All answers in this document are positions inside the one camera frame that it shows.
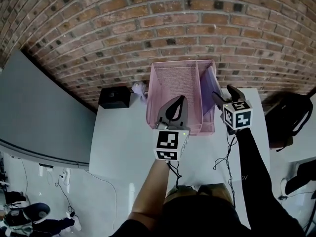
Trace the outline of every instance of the white cable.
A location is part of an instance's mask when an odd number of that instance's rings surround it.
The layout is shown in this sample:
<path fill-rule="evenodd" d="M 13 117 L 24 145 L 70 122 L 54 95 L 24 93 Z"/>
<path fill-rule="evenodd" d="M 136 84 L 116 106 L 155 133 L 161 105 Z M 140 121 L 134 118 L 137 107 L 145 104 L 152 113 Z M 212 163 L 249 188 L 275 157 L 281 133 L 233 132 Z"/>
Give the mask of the white cable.
<path fill-rule="evenodd" d="M 113 184 L 111 184 L 110 182 L 108 182 L 108 181 L 106 181 L 106 180 L 103 180 L 103 179 L 101 179 L 101 178 L 99 178 L 99 177 L 96 177 L 95 175 L 92 175 L 89 171 L 86 171 L 86 170 L 85 170 L 85 172 L 87 172 L 89 175 L 93 176 L 94 178 L 99 179 L 100 181 L 103 181 L 103 182 L 108 183 L 108 184 L 111 185 L 111 187 L 113 188 L 113 190 L 114 190 L 114 192 L 115 192 L 115 218 L 114 218 L 114 221 L 113 221 L 113 223 L 112 223 L 112 229 L 113 229 L 113 231 L 115 232 L 116 230 L 114 229 L 114 223 L 115 223 L 115 221 L 116 221 L 116 219 L 117 219 L 117 191 L 116 191 L 116 189 L 114 188 Z"/>

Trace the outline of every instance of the black speaker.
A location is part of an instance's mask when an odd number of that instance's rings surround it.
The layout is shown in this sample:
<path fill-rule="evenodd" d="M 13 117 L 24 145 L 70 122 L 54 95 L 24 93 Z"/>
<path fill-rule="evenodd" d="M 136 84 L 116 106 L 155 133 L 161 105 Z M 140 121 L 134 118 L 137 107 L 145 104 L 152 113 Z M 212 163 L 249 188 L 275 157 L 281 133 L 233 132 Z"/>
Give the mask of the black speaker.
<path fill-rule="evenodd" d="M 99 105 L 104 109 L 128 108 L 130 91 L 126 86 L 105 88 L 101 90 Z"/>

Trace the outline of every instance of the pink wire basket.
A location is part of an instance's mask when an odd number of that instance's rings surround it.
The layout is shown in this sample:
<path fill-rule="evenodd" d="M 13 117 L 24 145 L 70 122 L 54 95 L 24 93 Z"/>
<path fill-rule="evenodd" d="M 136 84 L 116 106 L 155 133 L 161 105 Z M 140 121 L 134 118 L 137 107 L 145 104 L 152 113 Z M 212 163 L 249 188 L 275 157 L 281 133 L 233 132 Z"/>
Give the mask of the pink wire basket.
<path fill-rule="evenodd" d="M 188 127 L 190 135 L 212 134 L 214 108 L 204 115 L 203 123 L 200 75 L 213 61 L 172 61 L 152 64 L 148 100 L 147 124 L 154 129 L 160 108 L 174 97 L 184 95 L 188 100 Z"/>

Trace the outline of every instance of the gray wall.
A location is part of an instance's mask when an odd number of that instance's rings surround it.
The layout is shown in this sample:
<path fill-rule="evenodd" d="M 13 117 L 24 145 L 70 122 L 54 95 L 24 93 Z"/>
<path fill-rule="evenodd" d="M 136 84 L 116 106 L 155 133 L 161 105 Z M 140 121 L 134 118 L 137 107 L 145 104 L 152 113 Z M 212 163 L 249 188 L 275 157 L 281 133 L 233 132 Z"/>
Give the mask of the gray wall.
<path fill-rule="evenodd" d="M 89 163 L 96 114 L 16 51 L 0 76 L 0 139 Z"/>

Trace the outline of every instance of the sneaker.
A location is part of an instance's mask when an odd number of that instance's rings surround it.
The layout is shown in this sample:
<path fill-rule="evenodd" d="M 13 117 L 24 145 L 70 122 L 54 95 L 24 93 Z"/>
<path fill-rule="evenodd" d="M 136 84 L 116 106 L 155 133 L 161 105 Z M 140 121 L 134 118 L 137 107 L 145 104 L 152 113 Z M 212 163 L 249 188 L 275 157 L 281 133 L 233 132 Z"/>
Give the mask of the sneaker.
<path fill-rule="evenodd" d="M 81 227 L 79 218 L 78 218 L 77 216 L 74 216 L 74 217 L 72 217 L 72 219 L 75 221 L 75 223 L 74 223 L 74 228 L 75 228 L 77 231 L 81 231 L 81 230 L 82 230 L 82 227 Z"/>
<path fill-rule="evenodd" d="M 287 194 L 285 193 L 285 186 L 286 186 L 286 184 L 287 184 L 287 180 L 285 178 L 283 178 L 281 180 L 281 183 L 280 183 L 281 193 L 282 193 L 283 197 L 287 197 Z"/>

